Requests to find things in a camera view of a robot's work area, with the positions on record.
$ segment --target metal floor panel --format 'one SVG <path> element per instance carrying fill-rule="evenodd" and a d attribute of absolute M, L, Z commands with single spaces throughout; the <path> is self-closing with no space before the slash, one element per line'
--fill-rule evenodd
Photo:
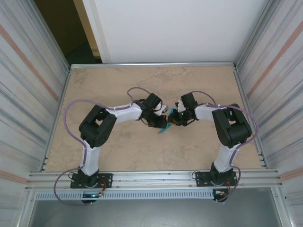
<path fill-rule="evenodd" d="M 31 227 L 280 227 L 270 188 L 238 189 L 225 204 L 201 199 L 103 200 L 92 207 L 36 201 Z"/>

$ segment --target ventilation grille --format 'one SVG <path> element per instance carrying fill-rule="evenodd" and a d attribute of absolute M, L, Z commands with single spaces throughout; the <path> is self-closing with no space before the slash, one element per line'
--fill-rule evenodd
<path fill-rule="evenodd" d="M 83 194 L 95 194 L 97 192 L 58 192 L 62 200 L 148 200 L 148 199 L 213 199 L 212 189 L 195 190 L 121 190 L 105 191 L 100 198 L 83 198 Z M 53 192 L 38 192 L 37 201 L 56 200 Z"/>

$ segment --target marble-pattern tabletop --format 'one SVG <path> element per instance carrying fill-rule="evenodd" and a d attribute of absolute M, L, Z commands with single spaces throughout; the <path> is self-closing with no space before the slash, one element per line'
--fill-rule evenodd
<path fill-rule="evenodd" d="M 73 69 L 63 101 L 50 150 L 47 172 L 78 167 L 82 145 L 71 138 L 63 125 L 63 112 L 73 100 L 90 99 L 108 106 L 130 102 L 126 91 L 143 87 L 158 95 L 169 109 L 181 95 L 193 90 L 209 93 L 218 104 L 239 104 L 243 108 L 231 67 L 161 67 L 161 68 L 92 68 Z M 146 98 L 133 90 L 134 99 Z M 198 103 L 211 102 L 205 95 L 194 94 Z M 76 103 L 67 113 L 70 130 L 80 137 L 79 124 L 93 105 Z M 100 171 L 160 171 L 210 169 L 220 148 L 213 122 L 198 121 L 187 127 L 171 126 L 164 133 L 141 121 L 116 125 L 102 146 Z M 254 143 L 241 148 L 235 159 L 240 168 L 260 168 Z"/>

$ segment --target enclosure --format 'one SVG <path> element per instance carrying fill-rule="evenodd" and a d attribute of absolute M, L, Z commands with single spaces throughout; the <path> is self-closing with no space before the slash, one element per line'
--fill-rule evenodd
<path fill-rule="evenodd" d="M 302 5 L 83 0 L 103 63 L 69 65 L 33 1 L 0 2 L 1 226 L 303 225 Z M 83 160 L 64 119 L 79 138 L 93 107 L 76 103 L 64 116 L 69 103 L 125 105 L 131 87 L 153 92 L 169 110 L 203 91 L 257 119 L 259 131 L 246 118 L 258 134 L 237 153 L 241 176 L 234 168 L 239 184 L 228 200 L 214 201 L 228 186 L 201 187 L 194 177 L 221 149 L 205 120 L 161 133 L 141 121 L 115 125 L 97 161 L 100 173 L 112 174 L 100 197 L 91 197 L 96 188 L 71 188 L 72 171 L 58 178 Z M 61 204 L 54 184 L 65 202 L 96 201 Z"/>

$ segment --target white wall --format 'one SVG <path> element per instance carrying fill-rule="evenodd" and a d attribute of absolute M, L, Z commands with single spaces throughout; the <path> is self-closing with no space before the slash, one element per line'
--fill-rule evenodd
<path fill-rule="evenodd" d="M 105 63 L 235 61 L 268 0 L 83 0 Z"/>

